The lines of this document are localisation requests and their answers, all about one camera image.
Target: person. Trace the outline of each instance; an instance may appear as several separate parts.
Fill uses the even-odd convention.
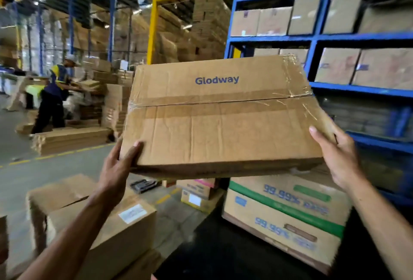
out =
[[[413,275],[413,228],[369,183],[359,166],[353,139],[330,120],[337,144],[315,127],[310,134],[319,143],[333,181],[354,203],[383,261],[395,280]],[[119,160],[122,140],[106,158],[98,189],[86,207],[51,245],[29,266],[19,280],[71,280],[79,271],[99,230],[125,192],[129,170],[140,156],[143,143],[136,141],[125,158]]]
[[[63,101],[68,97],[70,89],[79,90],[78,87],[70,85],[71,79],[67,70],[75,66],[77,66],[76,57],[68,54],[63,64],[55,65],[50,69],[50,83],[40,92],[39,114],[32,128],[32,135],[43,132],[50,122],[50,117],[54,128],[65,127]]]

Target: blue shelving rack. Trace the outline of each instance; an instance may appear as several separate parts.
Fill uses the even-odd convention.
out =
[[[284,36],[248,36],[248,37],[231,37],[230,31],[232,26],[232,18],[234,12],[238,6],[244,5],[246,2],[261,2],[265,4],[265,1],[271,0],[234,0],[232,6],[232,14],[230,27],[228,32],[228,38],[225,48],[225,58],[231,58],[234,48],[241,50],[242,54],[246,54],[248,50],[248,43],[269,43],[279,42],[279,46],[282,47],[282,42],[295,42],[295,43],[307,43],[309,45],[307,61],[305,64],[305,72],[308,76],[311,66],[318,65],[315,60],[317,45],[320,42],[331,41],[339,45],[340,42],[352,41],[353,46],[356,48],[358,42],[365,41],[379,41],[387,42],[390,40],[413,40],[413,32],[388,32],[388,33],[348,33],[348,34],[322,34],[323,26],[327,18],[328,8],[330,0],[321,0],[319,11],[317,14],[317,20],[312,35],[284,35]],[[358,92],[371,95],[385,95],[400,98],[413,98],[413,90],[401,90],[401,89],[384,89],[384,88],[371,88],[358,85],[338,85],[330,83],[310,82],[312,88],[331,90],[331,92],[341,91],[343,92]],[[404,167],[404,180],[402,181],[402,187],[399,189],[397,195],[385,194],[389,199],[397,202],[398,204],[413,205],[413,199],[411,199],[411,192],[413,191],[413,142],[403,141],[403,136],[407,128],[408,122],[412,115],[411,106],[401,106],[394,112],[394,118],[390,118],[390,127],[388,129],[388,136],[391,137],[375,137],[358,133],[350,133],[354,140],[364,147],[378,149],[380,151],[396,151],[406,156]]]

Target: green tape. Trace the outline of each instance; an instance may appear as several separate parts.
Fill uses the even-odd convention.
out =
[[[316,190],[313,190],[307,187],[303,187],[302,185],[295,185],[293,190],[296,192],[300,192],[302,194],[314,197],[315,199],[319,199],[320,201],[323,201],[325,203],[328,203],[329,201],[331,201],[330,195],[318,192]]]
[[[295,209],[294,207],[282,204],[280,202],[274,201],[273,199],[261,195],[257,192],[254,192],[246,187],[243,187],[242,185],[235,183],[233,181],[230,181],[230,186],[229,188],[231,190],[234,190],[235,192],[238,192],[242,195],[245,195],[249,197],[250,199],[253,199],[261,204],[264,204],[268,207],[274,208],[278,211],[281,211],[282,213],[285,213],[293,218],[296,218],[298,220],[301,220],[309,225],[312,225],[316,228],[319,228],[323,231],[326,231],[332,235],[335,235],[339,237],[340,239],[343,238],[343,231],[344,231],[344,226],[338,225],[336,223],[332,223],[331,221],[327,221],[321,218],[318,218],[314,215],[307,214],[301,210]]]

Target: concrete floor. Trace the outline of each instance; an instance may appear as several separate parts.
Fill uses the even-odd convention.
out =
[[[0,105],[5,97],[0,96]],[[29,224],[25,196],[28,190],[78,173],[97,180],[104,158],[113,145],[73,154],[36,159],[27,137],[14,132],[25,114],[0,110],[0,214],[8,215],[10,253],[8,270],[31,257]],[[140,179],[130,174],[128,184]],[[191,241],[194,229],[206,215],[180,202],[181,190],[175,186],[157,187],[142,197],[157,208],[153,247],[168,257],[182,242]]]

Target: forearm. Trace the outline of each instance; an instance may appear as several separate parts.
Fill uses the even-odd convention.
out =
[[[85,208],[30,265],[19,280],[71,280],[96,239],[113,206],[101,193],[90,196]]]
[[[363,176],[355,177],[348,193],[392,276],[411,279],[411,225]]]

